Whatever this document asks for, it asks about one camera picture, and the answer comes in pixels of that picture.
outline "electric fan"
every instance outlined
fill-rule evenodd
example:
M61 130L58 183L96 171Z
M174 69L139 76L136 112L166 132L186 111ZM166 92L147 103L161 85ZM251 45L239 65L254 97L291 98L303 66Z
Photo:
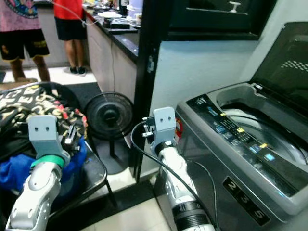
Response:
M93 146L105 164L108 174L116 174L128 167L128 148L115 153L115 140L125 137L133 127L133 104L125 95L104 92L92 98L85 108ZM109 155L106 143L109 141Z

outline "top-load washing machine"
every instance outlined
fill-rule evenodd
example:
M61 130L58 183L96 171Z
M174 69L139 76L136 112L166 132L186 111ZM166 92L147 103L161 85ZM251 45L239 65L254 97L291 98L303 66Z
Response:
M223 231L308 230L308 23L288 23L250 82L181 102L178 149L211 173ZM207 173L188 163L215 217ZM158 178L155 193L172 230Z

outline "white wall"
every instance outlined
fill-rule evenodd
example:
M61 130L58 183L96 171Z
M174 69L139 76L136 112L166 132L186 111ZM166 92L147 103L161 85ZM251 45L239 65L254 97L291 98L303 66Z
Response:
M253 76L286 22L308 21L308 0L278 0L259 41L162 42L151 111ZM142 174L157 167L145 159Z

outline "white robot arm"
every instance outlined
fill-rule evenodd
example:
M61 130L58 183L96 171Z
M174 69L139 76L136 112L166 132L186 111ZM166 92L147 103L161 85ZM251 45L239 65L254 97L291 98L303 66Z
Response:
M153 117L143 120L146 132L142 136L150 141L152 153L197 194L193 181L187 173L186 161L175 147L174 109L171 107L156 109L153 111ZM208 222L205 211L184 184L164 167L161 168L161 174L166 180L165 189L178 231L215 231L213 225Z
M76 129L71 126L61 144L57 119L51 115L36 115L28 120L29 139L37 153L31 165L31 175L24 183L6 225L6 231L43 231L46 229L51 205L60 192L62 168L70 155L62 145L75 142Z

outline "washing machine drum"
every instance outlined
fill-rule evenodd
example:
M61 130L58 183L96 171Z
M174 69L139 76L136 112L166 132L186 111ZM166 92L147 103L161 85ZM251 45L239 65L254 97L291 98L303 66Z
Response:
M292 134L274 121L241 109L225 109L224 112L246 132L281 157L307 165L307 152L296 142Z

